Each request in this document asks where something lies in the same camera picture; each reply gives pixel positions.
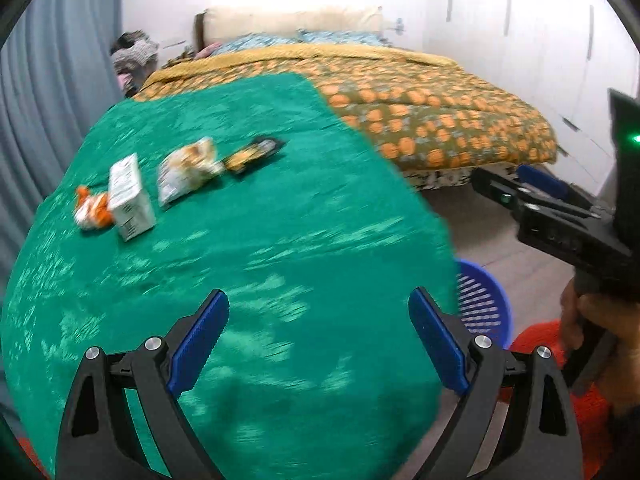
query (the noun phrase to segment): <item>white box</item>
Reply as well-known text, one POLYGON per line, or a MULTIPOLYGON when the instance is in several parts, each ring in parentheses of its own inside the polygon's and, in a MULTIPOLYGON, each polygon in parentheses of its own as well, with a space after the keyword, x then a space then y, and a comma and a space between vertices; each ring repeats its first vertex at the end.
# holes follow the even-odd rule
POLYGON ((107 209, 124 241, 156 225, 149 195, 142 187, 138 154, 116 162, 109 172, 109 201, 107 209))

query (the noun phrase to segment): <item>beige headboard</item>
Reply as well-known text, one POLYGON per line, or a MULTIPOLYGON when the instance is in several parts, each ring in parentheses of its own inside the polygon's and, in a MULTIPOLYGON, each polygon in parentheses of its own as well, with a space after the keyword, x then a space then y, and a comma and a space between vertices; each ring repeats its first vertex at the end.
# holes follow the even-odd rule
POLYGON ((384 19, 381 7, 367 7, 365 9, 322 7, 296 12, 225 6, 210 7, 205 12, 196 15, 196 46, 201 50, 215 41, 231 40, 251 32, 293 37, 300 28, 380 33, 384 28, 384 19))

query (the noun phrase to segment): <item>blue gripper pad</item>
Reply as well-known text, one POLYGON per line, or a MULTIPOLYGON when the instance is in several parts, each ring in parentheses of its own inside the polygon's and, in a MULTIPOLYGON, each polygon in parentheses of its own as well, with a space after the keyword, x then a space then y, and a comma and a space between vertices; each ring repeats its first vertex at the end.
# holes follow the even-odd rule
POLYGON ((229 319, 229 301, 218 292, 174 352, 167 389, 175 399, 191 390, 229 319))
POLYGON ((469 388, 465 375, 465 355, 440 319, 437 309, 419 288, 409 296, 409 318, 440 381, 445 388, 463 396, 469 388))
POLYGON ((569 186, 565 182, 526 164, 519 165, 516 173, 521 181, 558 200, 565 200, 569 193, 569 186))

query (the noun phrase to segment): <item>finger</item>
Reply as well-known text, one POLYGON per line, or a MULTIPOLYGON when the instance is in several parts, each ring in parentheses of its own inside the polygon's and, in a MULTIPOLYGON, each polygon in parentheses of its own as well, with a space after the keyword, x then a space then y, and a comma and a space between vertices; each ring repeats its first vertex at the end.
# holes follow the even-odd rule
POLYGON ((637 304, 602 294, 585 294, 578 299, 578 311, 627 345, 640 344, 640 308, 637 304))
POLYGON ((574 280, 567 283, 560 296, 562 313, 560 315, 560 339, 565 349, 575 350, 580 348, 584 337, 582 329, 578 325, 578 295, 574 289, 574 280))

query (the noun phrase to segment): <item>human hand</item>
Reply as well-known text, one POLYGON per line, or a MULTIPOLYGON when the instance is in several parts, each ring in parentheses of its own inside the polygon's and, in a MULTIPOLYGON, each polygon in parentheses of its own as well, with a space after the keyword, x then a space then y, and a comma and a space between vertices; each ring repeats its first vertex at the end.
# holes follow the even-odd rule
POLYGON ((571 280, 560 299, 560 337, 569 350, 580 348, 583 334, 578 314, 619 338, 615 354, 596 380, 596 387, 616 416, 640 405, 640 304, 602 294, 578 297, 571 280))

